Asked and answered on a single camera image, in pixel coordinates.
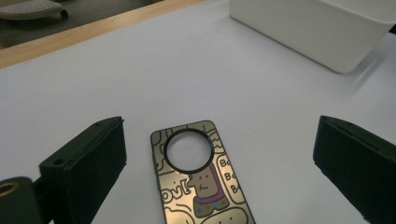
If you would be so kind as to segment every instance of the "white plastic bin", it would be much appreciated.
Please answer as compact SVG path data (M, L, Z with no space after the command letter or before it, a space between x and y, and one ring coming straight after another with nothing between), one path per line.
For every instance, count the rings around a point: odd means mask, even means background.
M235 19L338 73L396 23L396 0L230 0Z

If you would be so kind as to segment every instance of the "cartoon sticker plate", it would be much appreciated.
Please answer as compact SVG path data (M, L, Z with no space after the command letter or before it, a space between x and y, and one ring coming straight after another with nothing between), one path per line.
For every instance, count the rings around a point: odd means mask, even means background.
M170 140L184 132L203 135L212 154L200 169L182 171L167 158ZM242 189L212 121L157 131L153 160L167 224L254 224Z

